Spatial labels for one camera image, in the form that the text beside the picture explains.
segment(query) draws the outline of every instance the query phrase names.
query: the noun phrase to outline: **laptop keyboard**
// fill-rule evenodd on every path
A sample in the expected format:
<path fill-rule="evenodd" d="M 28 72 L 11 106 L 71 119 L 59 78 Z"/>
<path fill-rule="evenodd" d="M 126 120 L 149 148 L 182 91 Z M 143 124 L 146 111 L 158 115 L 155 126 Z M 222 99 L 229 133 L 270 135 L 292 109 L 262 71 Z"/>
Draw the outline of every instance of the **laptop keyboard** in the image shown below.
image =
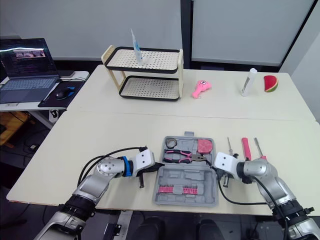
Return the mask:
<path fill-rule="evenodd" d="M 9 80 L 0 89 L 3 90 L 27 90 L 27 89 L 47 89 L 56 81 L 56 78 L 33 78 L 23 80 Z"/>

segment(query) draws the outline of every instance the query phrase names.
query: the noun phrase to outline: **laptop screen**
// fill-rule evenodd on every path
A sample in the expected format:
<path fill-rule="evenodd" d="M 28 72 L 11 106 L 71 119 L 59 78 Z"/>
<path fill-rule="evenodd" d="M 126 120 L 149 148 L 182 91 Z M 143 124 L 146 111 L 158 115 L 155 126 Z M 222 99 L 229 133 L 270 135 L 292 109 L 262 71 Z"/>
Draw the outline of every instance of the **laptop screen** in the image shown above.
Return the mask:
<path fill-rule="evenodd" d="M 1 40 L 0 59 L 9 78 L 58 75 L 44 38 Z"/>

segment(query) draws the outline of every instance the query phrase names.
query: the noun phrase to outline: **pink plush toy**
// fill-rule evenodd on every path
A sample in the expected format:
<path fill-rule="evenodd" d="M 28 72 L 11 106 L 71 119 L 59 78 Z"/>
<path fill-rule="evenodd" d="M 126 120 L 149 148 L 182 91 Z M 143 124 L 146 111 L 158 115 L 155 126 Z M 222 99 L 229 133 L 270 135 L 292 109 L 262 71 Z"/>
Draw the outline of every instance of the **pink plush toy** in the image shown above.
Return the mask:
<path fill-rule="evenodd" d="M 211 88 L 211 83 L 210 82 L 204 81 L 204 80 L 199 80 L 196 83 L 195 91 L 192 93 L 192 97 L 197 99 L 201 92 L 204 92 L 205 90 L 210 89 L 210 88 Z"/>

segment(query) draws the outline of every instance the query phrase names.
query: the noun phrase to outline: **computer mouse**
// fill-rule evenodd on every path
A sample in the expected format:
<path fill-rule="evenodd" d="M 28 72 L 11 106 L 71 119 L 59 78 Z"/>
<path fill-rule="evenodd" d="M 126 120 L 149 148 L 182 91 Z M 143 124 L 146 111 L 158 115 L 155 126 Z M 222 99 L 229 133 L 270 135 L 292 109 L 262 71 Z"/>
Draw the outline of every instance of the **computer mouse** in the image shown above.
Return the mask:
<path fill-rule="evenodd" d="M 57 100 L 66 99 L 75 93 L 74 90 L 75 90 L 74 86 L 68 86 L 65 89 L 62 89 L 61 91 L 57 92 L 55 94 L 55 99 Z"/>

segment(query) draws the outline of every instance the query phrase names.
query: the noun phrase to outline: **white table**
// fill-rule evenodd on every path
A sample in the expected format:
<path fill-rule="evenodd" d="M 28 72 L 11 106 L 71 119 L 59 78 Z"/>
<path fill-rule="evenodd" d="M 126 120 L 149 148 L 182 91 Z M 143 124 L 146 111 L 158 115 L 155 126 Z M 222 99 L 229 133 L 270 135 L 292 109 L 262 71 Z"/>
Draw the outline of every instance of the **white table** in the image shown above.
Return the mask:
<path fill-rule="evenodd" d="M 127 72 L 126 75 L 163 76 Z M 259 72 L 248 97 L 240 91 L 247 78 L 247 72 L 183 70 L 183 97 L 178 101 L 152 101 L 128 99 L 119 96 L 104 65 L 99 65 L 90 81 L 80 90 L 68 111 L 88 111 L 102 113 L 148 114 L 163 116 L 188 116 L 233 119 L 265 119 L 315 121 L 305 101 L 287 73 Z M 279 86 L 274 92 L 264 92 L 265 75 L 275 75 Z M 191 93 L 198 80 L 211 82 L 212 89 L 193 99 Z"/>
<path fill-rule="evenodd" d="M 76 78 L 81 78 L 83 80 L 86 80 L 89 76 L 89 73 L 87 71 L 75 71 L 74 75 L 71 77 L 71 81 L 79 81 Z M 1 84 L 5 84 L 7 81 L 9 81 L 9 78 L 6 77 Z M 56 88 L 56 86 L 59 83 L 56 83 L 50 93 Z M 36 119 L 38 119 L 41 123 L 43 123 L 47 128 L 51 129 L 53 127 L 53 123 L 50 122 L 47 118 L 45 118 L 42 114 L 40 114 L 38 111 L 43 110 L 61 110 L 66 109 L 66 107 L 38 107 L 38 104 L 40 101 L 35 102 L 19 102 L 19 103 L 2 103 L 0 104 L 0 112 L 16 112 L 16 111 L 28 111 L 32 116 L 34 116 Z"/>
<path fill-rule="evenodd" d="M 247 137 L 252 157 L 258 157 L 253 138 L 296 195 L 299 203 L 313 206 L 311 215 L 320 215 L 319 146 L 320 126 L 309 120 L 261 120 L 212 117 L 186 117 L 127 113 L 66 111 L 50 131 L 31 162 L 7 195 L 10 201 L 58 205 L 71 196 L 82 167 L 91 158 L 111 151 L 147 145 L 159 161 L 165 136 L 183 136 L 194 131 L 196 137 L 213 138 L 216 149 L 228 152 L 227 136 L 233 151 L 243 158 L 241 138 Z M 128 157 L 137 151 L 126 152 Z M 152 202 L 156 173 L 144 174 L 145 188 L 138 178 L 111 181 L 98 208 L 147 211 L 201 212 L 270 215 L 263 206 L 234 205 L 219 193 L 216 207 L 156 205 Z M 225 194 L 234 201 L 261 202 L 255 184 L 233 179 Z"/>

